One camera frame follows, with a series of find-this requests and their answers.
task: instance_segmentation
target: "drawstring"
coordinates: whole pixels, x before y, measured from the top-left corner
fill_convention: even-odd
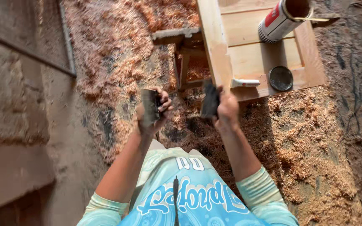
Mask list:
[[[177,208],[177,196],[178,196],[178,179],[177,179],[177,176],[175,176],[175,179],[174,179],[174,182],[173,182],[173,193],[174,193],[174,207],[175,207],[174,226],[179,226],[178,208]]]

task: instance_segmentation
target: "wooden workbench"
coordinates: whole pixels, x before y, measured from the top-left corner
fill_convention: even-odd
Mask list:
[[[278,0],[197,0],[213,83],[239,101],[273,95],[266,74],[283,65],[292,71],[291,90],[326,82],[311,23],[306,21],[275,44],[262,43],[258,25]],[[233,78],[257,79],[258,87],[230,89]]]

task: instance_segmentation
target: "sawdust-covered floor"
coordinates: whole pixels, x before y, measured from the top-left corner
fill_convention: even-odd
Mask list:
[[[166,147],[197,149],[236,190],[219,134],[199,117],[201,89],[179,93],[172,47],[157,30],[198,26],[194,0],[64,0],[78,90],[95,111],[82,120],[105,161],[115,160],[135,120],[138,90],[163,86],[174,116]],[[328,84],[241,103],[241,125],[301,225],[362,224],[362,1],[316,0],[315,14],[340,13],[315,30]],[[190,75],[209,76],[196,64]]]

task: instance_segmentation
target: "metal lid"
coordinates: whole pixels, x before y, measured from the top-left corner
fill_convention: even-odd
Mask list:
[[[293,74],[284,66],[276,66],[268,73],[269,84],[279,91],[287,91],[293,86]]]

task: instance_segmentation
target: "person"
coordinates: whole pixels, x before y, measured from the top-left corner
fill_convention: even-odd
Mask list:
[[[240,128],[234,95],[220,89],[218,118],[213,124],[246,205],[198,151],[166,149],[153,139],[174,109],[167,92],[155,89],[163,117],[144,127],[143,106],[138,106],[138,125],[99,183],[79,226],[298,225]],[[127,209],[128,215],[121,220]]]

